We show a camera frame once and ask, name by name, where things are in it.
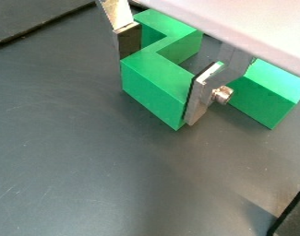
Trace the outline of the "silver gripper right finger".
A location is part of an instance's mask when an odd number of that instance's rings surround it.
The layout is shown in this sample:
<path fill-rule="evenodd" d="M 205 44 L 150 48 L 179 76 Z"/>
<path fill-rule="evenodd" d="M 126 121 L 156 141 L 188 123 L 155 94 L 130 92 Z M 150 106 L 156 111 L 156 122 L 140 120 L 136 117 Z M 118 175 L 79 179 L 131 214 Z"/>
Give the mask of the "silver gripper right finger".
<path fill-rule="evenodd" d="M 215 60 L 194 76 L 186 99 L 182 119 L 192 125 L 217 102 L 225 105 L 233 89 L 227 83 L 238 79 L 250 66 L 253 56 L 237 47 L 222 43 Z"/>

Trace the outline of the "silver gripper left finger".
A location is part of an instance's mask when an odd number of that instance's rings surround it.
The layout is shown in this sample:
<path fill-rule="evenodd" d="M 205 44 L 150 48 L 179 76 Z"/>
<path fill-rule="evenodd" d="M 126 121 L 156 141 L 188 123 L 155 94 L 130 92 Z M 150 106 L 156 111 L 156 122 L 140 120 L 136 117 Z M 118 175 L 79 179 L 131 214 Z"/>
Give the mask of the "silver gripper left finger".
<path fill-rule="evenodd" d="M 118 59 L 123 59 L 140 50 L 142 26 L 134 21 L 127 0 L 95 0 L 110 35 L 118 50 Z"/>

